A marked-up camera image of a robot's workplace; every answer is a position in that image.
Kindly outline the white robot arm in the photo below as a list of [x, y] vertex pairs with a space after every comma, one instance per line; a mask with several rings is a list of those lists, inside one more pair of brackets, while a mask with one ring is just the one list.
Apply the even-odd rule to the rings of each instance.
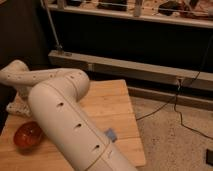
[[28, 69], [15, 60], [0, 70], [0, 83], [27, 89], [30, 111], [75, 171], [137, 171], [78, 104], [90, 80], [79, 69]]

